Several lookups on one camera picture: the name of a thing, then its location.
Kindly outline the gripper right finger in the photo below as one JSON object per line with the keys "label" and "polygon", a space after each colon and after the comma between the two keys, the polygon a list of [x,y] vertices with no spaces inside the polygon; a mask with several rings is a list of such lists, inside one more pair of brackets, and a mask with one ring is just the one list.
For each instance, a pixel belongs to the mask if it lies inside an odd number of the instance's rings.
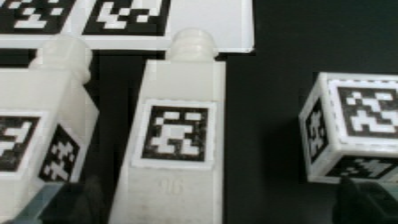
{"label": "gripper right finger", "polygon": [[342,179],[333,224],[398,224],[398,184]]}

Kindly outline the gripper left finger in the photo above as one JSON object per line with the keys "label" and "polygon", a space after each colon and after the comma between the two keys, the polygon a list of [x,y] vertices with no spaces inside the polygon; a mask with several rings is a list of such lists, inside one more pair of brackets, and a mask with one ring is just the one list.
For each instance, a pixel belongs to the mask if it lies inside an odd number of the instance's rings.
{"label": "gripper left finger", "polygon": [[50,182],[17,215],[17,224],[105,224],[100,178]]}

